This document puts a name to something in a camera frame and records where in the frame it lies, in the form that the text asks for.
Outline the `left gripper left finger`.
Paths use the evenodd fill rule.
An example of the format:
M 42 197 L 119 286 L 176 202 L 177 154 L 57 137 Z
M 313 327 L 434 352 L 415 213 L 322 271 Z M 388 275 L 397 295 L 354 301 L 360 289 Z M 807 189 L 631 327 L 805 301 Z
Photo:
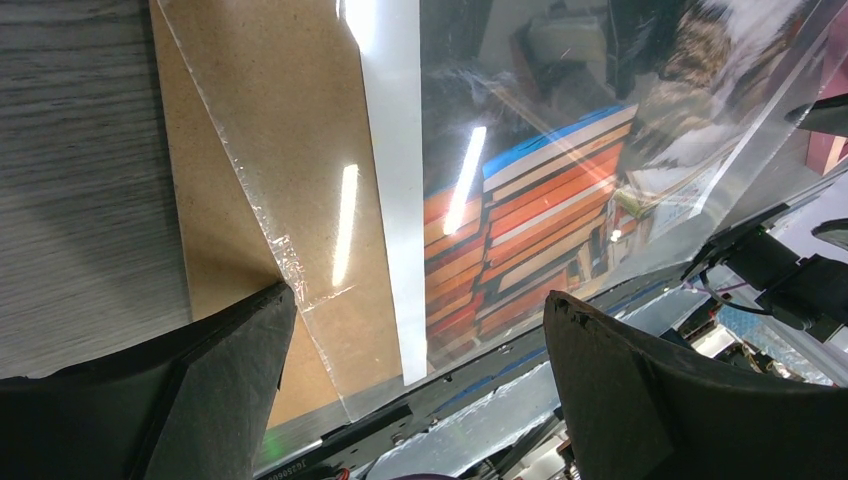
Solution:
M 43 378 L 1 383 L 5 479 L 249 479 L 290 346 L 285 284 Z

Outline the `clear acrylic sheet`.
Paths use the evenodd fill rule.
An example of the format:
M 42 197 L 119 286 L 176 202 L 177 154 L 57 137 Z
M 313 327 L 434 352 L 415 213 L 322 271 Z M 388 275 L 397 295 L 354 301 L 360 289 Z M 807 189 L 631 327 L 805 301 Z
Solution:
M 692 258 L 847 56 L 843 1 L 157 1 L 180 184 L 292 288 L 273 424 L 356 421 Z

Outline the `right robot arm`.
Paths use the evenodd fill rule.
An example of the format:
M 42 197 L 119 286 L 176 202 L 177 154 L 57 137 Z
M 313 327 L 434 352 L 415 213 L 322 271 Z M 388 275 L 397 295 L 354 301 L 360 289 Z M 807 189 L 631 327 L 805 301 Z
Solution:
M 788 209 L 779 204 L 710 238 L 682 278 L 694 276 L 716 301 L 771 316 L 824 344 L 847 328 L 847 264 L 815 254 L 801 258 L 766 232 L 765 222 Z M 757 309 L 733 304 L 709 283 L 709 269 L 724 265 L 760 292 Z

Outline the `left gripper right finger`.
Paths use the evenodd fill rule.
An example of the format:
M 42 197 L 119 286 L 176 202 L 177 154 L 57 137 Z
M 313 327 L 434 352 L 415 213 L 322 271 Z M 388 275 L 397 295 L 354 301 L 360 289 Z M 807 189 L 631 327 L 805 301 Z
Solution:
M 847 392 L 755 373 L 551 292 L 543 327 L 585 479 L 843 479 Z

